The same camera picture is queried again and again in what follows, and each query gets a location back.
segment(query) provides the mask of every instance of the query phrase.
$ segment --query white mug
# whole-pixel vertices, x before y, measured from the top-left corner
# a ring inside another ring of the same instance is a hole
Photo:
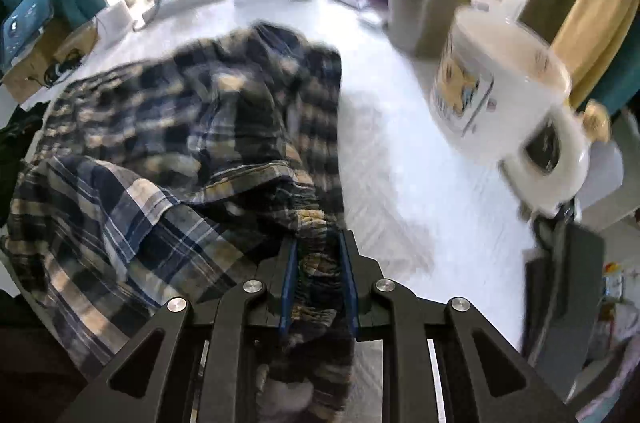
[[[551,213],[577,193],[589,167],[590,140],[566,105],[570,90],[566,67],[541,38],[464,6],[456,10],[429,102],[451,145],[482,164],[504,161],[516,192]],[[547,120],[561,147],[550,172],[523,150]]]

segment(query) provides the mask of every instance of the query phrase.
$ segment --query yellow curtain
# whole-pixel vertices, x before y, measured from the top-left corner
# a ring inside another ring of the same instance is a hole
[[[571,73],[574,109],[609,67],[637,10],[638,0],[575,1],[551,45]]]

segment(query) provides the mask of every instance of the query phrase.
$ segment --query metal screw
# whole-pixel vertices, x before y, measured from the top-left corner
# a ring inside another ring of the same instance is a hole
[[[254,279],[248,280],[244,283],[242,289],[244,289],[247,293],[257,293],[262,289],[262,282]]]
[[[456,311],[460,311],[461,313],[464,313],[465,311],[469,311],[469,308],[471,307],[471,302],[469,302],[466,298],[455,297],[451,301],[451,307]]]
[[[187,301],[184,298],[180,298],[180,297],[172,298],[171,300],[169,300],[168,304],[166,305],[166,308],[169,311],[172,311],[173,313],[182,311],[186,307],[187,307]]]
[[[389,278],[381,278],[379,281],[376,282],[376,288],[379,289],[380,291],[389,293],[390,291],[393,291],[394,289],[396,289],[396,283]]]

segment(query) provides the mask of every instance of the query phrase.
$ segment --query plaid fabric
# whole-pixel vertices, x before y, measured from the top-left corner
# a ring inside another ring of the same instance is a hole
[[[84,374],[169,298],[219,297],[293,233],[294,322],[271,374],[314,383],[300,421],[339,414],[352,356],[335,239],[339,92],[336,51],[269,24],[67,87],[18,180],[5,252]]]

